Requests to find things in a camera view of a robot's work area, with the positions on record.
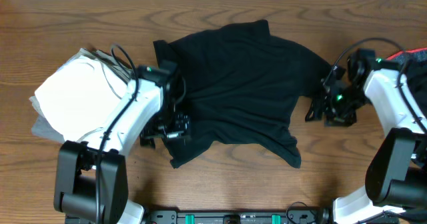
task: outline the wood grain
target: wood grain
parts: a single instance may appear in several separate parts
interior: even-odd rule
[[[389,37],[427,46],[427,0],[3,0],[0,2],[0,222],[62,223],[53,209],[60,144],[32,136],[28,98],[80,47],[120,43],[139,65],[156,65],[152,41],[173,41],[228,23],[267,19],[272,35],[297,41],[332,62],[351,43]],[[384,57],[396,50],[370,43]],[[303,163],[293,169],[260,145],[214,143],[172,169],[167,149],[135,148],[129,197],[188,209],[284,209],[326,205],[364,184],[384,135],[374,109],[350,128],[304,123],[300,98],[291,133]]]

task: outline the black cable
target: black cable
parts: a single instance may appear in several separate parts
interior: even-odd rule
[[[285,212],[285,215],[286,215],[286,218],[288,219],[288,221],[289,222],[291,222],[291,223],[293,223],[293,224],[299,224],[299,223],[296,223],[295,221],[292,221],[292,219],[289,217],[289,215],[288,215],[288,210],[289,210],[289,208],[291,208],[293,205],[295,205],[295,204],[301,204],[301,205],[305,205],[306,207],[308,207],[305,203],[303,203],[302,201],[296,201],[296,202],[294,202],[294,203],[292,203],[287,209],[286,209],[286,212]],[[310,222],[310,223],[315,223],[316,222],[316,214],[314,214],[314,212],[312,211],[312,210],[308,210],[313,216],[314,216],[314,221],[312,221],[312,222]]]
[[[354,224],[368,223],[368,222],[371,222],[371,221],[375,221],[375,220],[377,220],[377,219],[379,219],[381,217],[397,217],[397,218],[400,218],[402,220],[409,221],[411,223],[425,223],[427,221],[427,220],[419,220],[419,219],[413,219],[413,218],[405,217],[402,214],[394,213],[392,211],[383,211],[383,212],[381,212],[381,213],[379,213],[377,215],[374,215],[374,216],[371,216],[371,217],[366,218],[364,220],[358,221],[358,222],[356,222]]]
[[[102,221],[102,213],[101,213],[101,159],[102,159],[102,150],[105,146],[105,143],[109,139],[109,134],[111,133],[111,130],[114,128],[114,125],[119,121],[120,117],[125,113],[126,109],[132,104],[133,101],[136,100],[138,90],[139,90],[139,80],[137,79],[137,71],[136,67],[133,64],[132,59],[130,56],[126,53],[126,51],[121,48],[118,44],[113,44],[111,46],[111,56],[114,58],[114,61],[120,64],[117,57],[114,55],[114,48],[118,48],[123,54],[126,56],[127,60],[129,61],[129,64],[132,66],[133,70],[133,77],[135,78],[135,91],[133,92],[132,98],[127,102],[125,107],[119,112],[117,117],[111,122],[110,126],[107,128],[107,130],[104,132],[101,145],[99,146],[98,153],[97,153],[97,159],[96,159],[96,172],[95,172],[95,195],[96,195],[96,223],[101,224]]]
[[[330,78],[331,74],[335,71],[335,69],[336,69],[336,67],[338,66],[338,63],[341,61],[342,57],[343,57],[347,52],[349,52],[351,49],[353,49],[353,48],[355,48],[355,47],[359,46],[360,44],[365,43],[365,42],[367,42],[367,41],[383,41],[383,42],[386,42],[386,43],[389,43],[389,44],[394,45],[394,46],[395,46],[395,47],[397,47],[400,51],[402,51],[402,52],[406,53],[405,48],[403,48],[401,45],[399,45],[399,43],[397,43],[397,42],[395,42],[395,41],[393,41],[393,40],[390,40],[390,39],[384,38],[384,37],[369,37],[369,38],[362,39],[362,40],[360,40],[360,41],[358,41],[358,42],[354,43],[353,45],[351,45],[351,46],[347,47],[347,48],[346,48],[346,49],[341,53],[341,55],[336,59],[335,63],[332,65],[331,71],[329,72],[328,76],[325,78],[325,80],[324,80],[324,82],[323,82],[323,86],[324,86],[324,85],[326,84],[326,82],[329,80],[329,78]]]
[[[185,94],[187,93],[187,84],[185,83],[184,77],[181,77],[181,78],[182,78],[182,83],[183,83],[184,90],[183,90],[183,93],[182,93],[181,97],[179,97],[176,100],[175,105],[180,104],[184,100]]]

